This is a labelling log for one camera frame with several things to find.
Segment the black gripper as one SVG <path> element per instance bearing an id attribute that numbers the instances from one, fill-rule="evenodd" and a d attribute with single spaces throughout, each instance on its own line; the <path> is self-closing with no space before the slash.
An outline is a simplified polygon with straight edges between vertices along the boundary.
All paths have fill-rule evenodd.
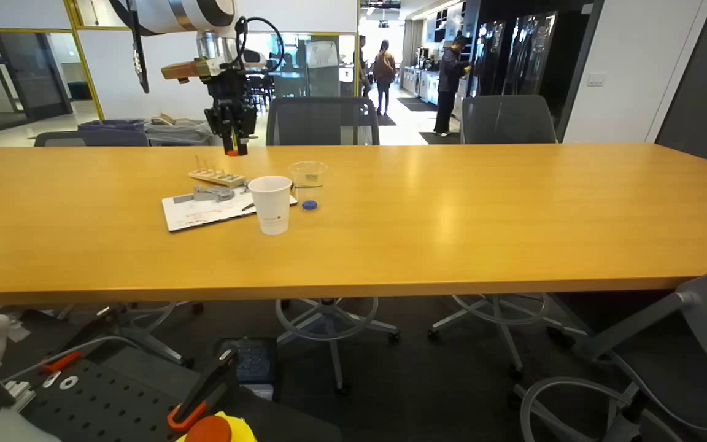
<path id="1" fill-rule="evenodd" d="M 203 112 L 212 134 L 221 134 L 225 155 L 247 155 L 257 104 L 271 94 L 271 77 L 257 72 L 223 72 L 206 82 L 210 105 Z"/>

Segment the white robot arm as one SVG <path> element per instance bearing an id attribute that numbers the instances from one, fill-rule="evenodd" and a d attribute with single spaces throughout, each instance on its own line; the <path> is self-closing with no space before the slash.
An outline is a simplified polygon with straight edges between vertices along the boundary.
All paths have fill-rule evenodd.
<path id="1" fill-rule="evenodd" d="M 210 134 L 223 142 L 223 152 L 242 157 L 255 134 L 257 102 L 270 97 L 271 72 L 284 59 L 280 31 L 257 15 L 237 15 L 234 0 L 107 0 L 118 21 L 131 37 L 131 70 L 142 91 L 149 91 L 144 37 L 172 33 L 230 34 L 232 48 L 225 54 L 198 54 L 192 62 L 162 67 L 165 80 L 187 85 L 198 80 L 210 105 L 203 112 Z M 247 48 L 249 26 L 271 31 L 277 50 L 257 54 Z"/>

